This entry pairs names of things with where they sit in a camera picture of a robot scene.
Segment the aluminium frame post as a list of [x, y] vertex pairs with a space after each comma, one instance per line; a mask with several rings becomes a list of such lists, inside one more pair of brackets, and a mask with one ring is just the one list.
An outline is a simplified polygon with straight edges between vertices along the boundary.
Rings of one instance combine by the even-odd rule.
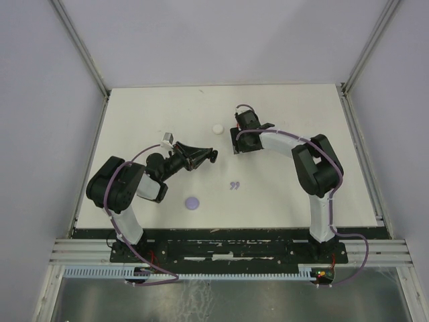
[[64, 2], [59, 0], [49, 0], [48, 3], [52, 6], [52, 9], [60, 20], [60, 23], [68, 34], [68, 37], [70, 38], [73, 46], [75, 47], [76, 51], [78, 52], [78, 55], [80, 56], [80, 59], [88, 70], [92, 80], [95, 82], [99, 91], [101, 92], [103, 97], [108, 97], [111, 91], [106, 86], [90, 52], [88, 51], [83, 39], [80, 37], [79, 32], [70, 14], [67, 12]]
[[357, 84], [359, 77], [363, 73], [376, 47], [380, 43], [384, 33], [387, 31], [402, 3], [403, 1], [401, 0], [389, 0], [386, 2], [369, 35], [368, 40], [366, 41], [356, 63], [350, 72], [348, 79], [341, 86], [341, 91], [344, 96], [350, 94]]

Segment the right circuit board with leds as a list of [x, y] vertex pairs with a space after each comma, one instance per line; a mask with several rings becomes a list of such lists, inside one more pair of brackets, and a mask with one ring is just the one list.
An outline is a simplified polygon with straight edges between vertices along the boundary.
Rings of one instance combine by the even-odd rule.
[[330, 284], [334, 280], [334, 271], [331, 269], [316, 269], [315, 278], [319, 284]]

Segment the purple earbud charging case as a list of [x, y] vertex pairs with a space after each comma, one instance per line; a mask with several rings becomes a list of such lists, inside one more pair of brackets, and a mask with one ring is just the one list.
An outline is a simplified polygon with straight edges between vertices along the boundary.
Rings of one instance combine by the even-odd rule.
[[185, 207], [188, 210], [191, 210], [191, 211], [196, 210], [199, 207], [199, 205], [200, 205], [200, 201], [196, 197], [188, 197], [185, 200]]

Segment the white earbud charging case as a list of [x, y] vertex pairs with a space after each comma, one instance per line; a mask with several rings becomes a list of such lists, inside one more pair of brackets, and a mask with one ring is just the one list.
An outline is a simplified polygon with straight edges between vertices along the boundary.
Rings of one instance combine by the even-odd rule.
[[224, 133], [225, 128], [221, 124], [214, 124], [212, 126], [212, 132], [216, 135], [221, 135]]

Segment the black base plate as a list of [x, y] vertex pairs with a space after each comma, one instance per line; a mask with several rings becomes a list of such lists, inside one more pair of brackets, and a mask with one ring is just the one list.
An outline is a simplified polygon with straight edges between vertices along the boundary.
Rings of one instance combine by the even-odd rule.
[[112, 259], [138, 259], [131, 265], [161, 266], [179, 275], [279, 276], [305, 269], [334, 268], [335, 256], [345, 263], [345, 240], [359, 240], [369, 253], [371, 240], [392, 240], [382, 227], [360, 229], [368, 241], [341, 229], [333, 253], [319, 259], [301, 247], [308, 244], [305, 229], [148, 229], [132, 252], [112, 229], [77, 229], [70, 239], [101, 239], [112, 250]]

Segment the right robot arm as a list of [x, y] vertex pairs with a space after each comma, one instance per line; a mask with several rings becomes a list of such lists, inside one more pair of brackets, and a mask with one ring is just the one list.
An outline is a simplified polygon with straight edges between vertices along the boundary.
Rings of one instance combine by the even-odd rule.
[[328, 138], [318, 134], [307, 139], [275, 129], [272, 123], [262, 124], [248, 104], [236, 106], [235, 120], [236, 126], [230, 129], [235, 154], [271, 150], [293, 160], [310, 202], [308, 244], [301, 248], [313, 261], [325, 261], [338, 243], [332, 227], [332, 195], [342, 185], [344, 174]]

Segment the aluminium frame rail front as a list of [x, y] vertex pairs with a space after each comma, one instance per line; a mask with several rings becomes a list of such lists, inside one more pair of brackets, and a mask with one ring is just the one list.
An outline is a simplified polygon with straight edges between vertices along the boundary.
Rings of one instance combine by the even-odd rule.
[[[363, 241], [345, 240], [347, 261], [342, 263], [335, 256], [338, 268], [357, 268], [364, 264], [370, 267], [412, 267], [413, 262], [406, 242], [402, 239], [371, 240], [369, 253], [365, 253]], [[131, 265], [140, 263], [138, 259], [112, 259], [112, 250], [101, 239], [58, 239], [50, 256], [51, 264], [76, 265]]]

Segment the right aluminium frame post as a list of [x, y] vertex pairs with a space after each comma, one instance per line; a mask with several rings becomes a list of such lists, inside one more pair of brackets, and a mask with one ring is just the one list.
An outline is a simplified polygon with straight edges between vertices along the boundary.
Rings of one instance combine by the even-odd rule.
[[356, 63], [350, 72], [348, 79], [341, 86], [341, 91], [344, 96], [350, 94], [357, 84], [359, 77], [363, 73], [376, 47], [380, 43], [384, 33], [387, 31], [402, 3], [403, 1], [401, 0], [389, 0], [386, 2], [369, 35], [368, 40], [366, 41]]

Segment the left aluminium frame post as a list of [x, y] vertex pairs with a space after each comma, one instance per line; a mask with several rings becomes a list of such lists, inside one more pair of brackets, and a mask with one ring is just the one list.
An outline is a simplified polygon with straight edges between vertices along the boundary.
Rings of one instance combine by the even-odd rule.
[[108, 97], [111, 91], [106, 86], [90, 52], [88, 51], [83, 39], [80, 37], [79, 32], [70, 14], [67, 12], [64, 2], [59, 0], [49, 0], [48, 3], [52, 6], [52, 9], [60, 20], [60, 23], [68, 34], [68, 37], [70, 38], [73, 46], [75, 47], [76, 51], [78, 52], [78, 55], [80, 56], [80, 59], [88, 70], [92, 80], [95, 82], [99, 91], [101, 92], [103, 97]]

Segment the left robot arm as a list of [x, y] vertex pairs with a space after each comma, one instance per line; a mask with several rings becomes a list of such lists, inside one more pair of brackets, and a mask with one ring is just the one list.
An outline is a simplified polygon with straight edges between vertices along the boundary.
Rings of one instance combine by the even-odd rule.
[[196, 148], [180, 142], [171, 146], [167, 156], [150, 154], [145, 164], [111, 156], [89, 180], [86, 197], [105, 210], [119, 240], [127, 242], [125, 254], [140, 262], [147, 257], [148, 245], [141, 241], [143, 228], [131, 206], [134, 197], [161, 203], [170, 177], [182, 169], [196, 170], [205, 160], [214, 163], [217, 156], [214, 148]]

